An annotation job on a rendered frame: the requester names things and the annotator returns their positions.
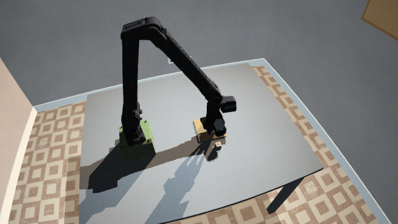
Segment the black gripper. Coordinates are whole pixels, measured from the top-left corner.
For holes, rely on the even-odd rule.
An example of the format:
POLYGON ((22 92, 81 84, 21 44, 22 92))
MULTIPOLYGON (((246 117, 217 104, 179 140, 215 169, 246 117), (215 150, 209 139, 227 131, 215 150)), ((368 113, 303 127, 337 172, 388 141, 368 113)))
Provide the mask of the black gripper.
MULTIPOLYGON (((213 130, 213 127, 208 128, 207 123, 206 123, 206 117, 201 117, 200 118, 201 123, 203 124, 203 128, 207 129, 208 134, 211 134, 211 131, 213 130)), ((225 124, 224 119, 222 118, 223 123, 225 124)))

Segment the tan flat mat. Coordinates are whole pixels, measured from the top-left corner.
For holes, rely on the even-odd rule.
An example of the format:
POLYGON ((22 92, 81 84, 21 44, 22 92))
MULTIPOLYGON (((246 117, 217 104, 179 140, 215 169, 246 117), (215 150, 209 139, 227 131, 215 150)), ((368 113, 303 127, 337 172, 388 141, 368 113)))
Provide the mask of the tan flat mat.
POLYGON ((207 129, 205 130, 203 128, 203 124, 201 123, 200 119, 194 120, 194 125, 195 125, 196 131, 197 131, 199 142, 211 140, 211 139, 215 139, 215 138, 221 138, 221 137, 216 137, 215 135, 210 136, 208 134, 207 129))

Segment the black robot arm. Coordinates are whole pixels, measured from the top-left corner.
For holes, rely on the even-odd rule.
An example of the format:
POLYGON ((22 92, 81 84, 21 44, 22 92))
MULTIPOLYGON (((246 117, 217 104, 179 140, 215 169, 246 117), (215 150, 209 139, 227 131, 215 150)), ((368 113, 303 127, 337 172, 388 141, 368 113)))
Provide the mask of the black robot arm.
POLYGON ((121 122, 129 147, 146 140, 140 126, 142 110, 137 101, 139 40, 150 40, 195 84, 208 101, 207 114, 214 117, 206 115, 208 128, 213 127, 216 137, 226 134, 227 129, 222 121, 220 109, 223 113, 236 111, 234 96, 221 95, 218 86, 205 75, 157 17, 145 17, 123 25, 120 39, 122 40, 123 78, 121 122), (215 117, 218 114, 219 116, 215 117))

